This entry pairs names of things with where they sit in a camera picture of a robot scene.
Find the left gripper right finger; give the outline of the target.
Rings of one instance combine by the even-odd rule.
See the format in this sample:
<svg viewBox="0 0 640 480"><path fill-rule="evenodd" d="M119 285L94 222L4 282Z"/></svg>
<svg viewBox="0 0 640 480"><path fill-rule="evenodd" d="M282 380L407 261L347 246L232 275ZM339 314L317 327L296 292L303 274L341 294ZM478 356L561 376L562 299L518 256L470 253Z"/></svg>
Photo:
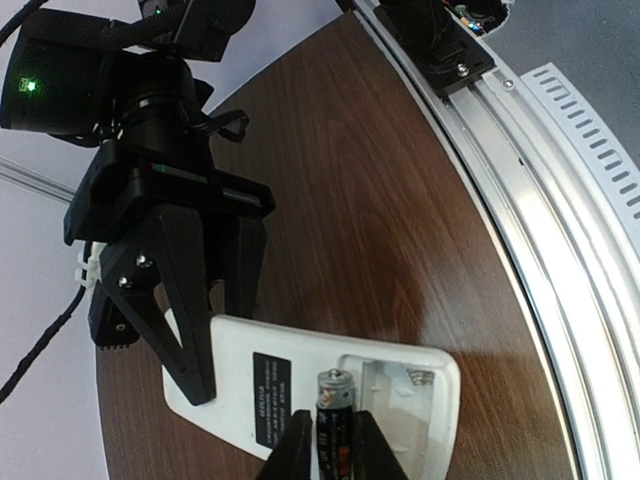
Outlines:
<svg viewBox="0 0 640 480"><path fill-rule="evenodd" d="M357 480L408 479L369 411L354 414L352 458Z"/></svg>

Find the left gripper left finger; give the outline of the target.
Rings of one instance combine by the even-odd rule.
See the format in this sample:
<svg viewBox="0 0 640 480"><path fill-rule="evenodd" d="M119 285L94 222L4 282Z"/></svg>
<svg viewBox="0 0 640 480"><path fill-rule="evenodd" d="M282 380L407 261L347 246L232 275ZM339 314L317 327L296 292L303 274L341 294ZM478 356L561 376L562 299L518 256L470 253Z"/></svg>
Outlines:
<svg viewBox="0 0 640 480"><path fill-rule="evenodd" d="M309 410L295 411L255 479L310 480L312 425Z"/></svg>

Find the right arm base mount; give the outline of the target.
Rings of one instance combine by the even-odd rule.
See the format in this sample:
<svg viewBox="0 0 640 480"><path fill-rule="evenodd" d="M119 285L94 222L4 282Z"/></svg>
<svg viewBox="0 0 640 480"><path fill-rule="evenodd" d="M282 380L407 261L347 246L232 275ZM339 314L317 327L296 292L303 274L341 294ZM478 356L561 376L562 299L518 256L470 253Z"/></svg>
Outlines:
<svg viewBox="0 0 640 480"><path fill-rule="evenodd" d="M496 61L477 41L508 18L507 1L380 1L374 15L439 97L479 80Z"/></svg>

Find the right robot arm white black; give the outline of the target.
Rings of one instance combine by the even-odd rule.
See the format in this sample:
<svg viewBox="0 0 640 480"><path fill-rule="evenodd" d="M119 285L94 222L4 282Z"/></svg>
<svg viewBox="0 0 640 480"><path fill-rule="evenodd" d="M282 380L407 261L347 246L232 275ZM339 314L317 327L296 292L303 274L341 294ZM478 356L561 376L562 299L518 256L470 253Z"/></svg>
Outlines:
<svg viewBox="0 0 640 480"><path fill-rule="evenodd" d="M127 24L27 3L1 96L6 130L38 132L95 155L64 217L85 244L79 281L92 292L101 348L144 340L193 405L216 395L209 293L230 313L257 296L270 189L221 171L210 139L243 141L241 109L205 112L212 87L193 60L218 62L251 18L251 1L143 1Z"/></svg>

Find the white remote control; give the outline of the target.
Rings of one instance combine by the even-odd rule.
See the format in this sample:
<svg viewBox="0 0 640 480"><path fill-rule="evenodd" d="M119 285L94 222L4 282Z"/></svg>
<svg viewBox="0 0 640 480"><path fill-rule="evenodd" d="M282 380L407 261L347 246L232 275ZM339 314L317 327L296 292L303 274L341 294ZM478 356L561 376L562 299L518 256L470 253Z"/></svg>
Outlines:
<svg viewBox="0 0 640 480"><path fill-rule="evenodd" d="M342 397L372 414L410 479L446 477L454 448L460 372L446 352L218 315L211 321L215 399L189 403L163 376L170 409L261 460L297 410Z"/></svg>

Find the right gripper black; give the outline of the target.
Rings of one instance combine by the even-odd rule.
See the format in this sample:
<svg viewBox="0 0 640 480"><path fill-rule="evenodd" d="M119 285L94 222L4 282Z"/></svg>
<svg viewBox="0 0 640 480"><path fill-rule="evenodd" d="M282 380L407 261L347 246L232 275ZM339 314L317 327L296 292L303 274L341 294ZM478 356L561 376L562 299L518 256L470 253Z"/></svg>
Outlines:
<svg viewBox="0 0 640 480"><path fill-rule="evenodd" d="M201 405L216 387L196 211L235 216L212 231L209 289L221 286L221 313L251 319L267 243L261 220L275 207L268 186L219 170L208 157L189 170L148 149L106 142L69 204L63 241L113 243L131 228L102 251L102 285L186 399Z"/></svg>

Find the black AAA battery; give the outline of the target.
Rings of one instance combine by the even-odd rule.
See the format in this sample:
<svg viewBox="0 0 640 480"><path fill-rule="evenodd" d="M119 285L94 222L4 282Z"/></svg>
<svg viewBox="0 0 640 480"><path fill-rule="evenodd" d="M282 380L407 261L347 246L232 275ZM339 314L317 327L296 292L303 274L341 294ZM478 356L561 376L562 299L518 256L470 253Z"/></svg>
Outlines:
<svg viewBox="0 0 640 480"><path fill-rule="evenodd" d="M353 376L333 368L318 374L316 448L320 479L350 479L355 405Z"/></svg>

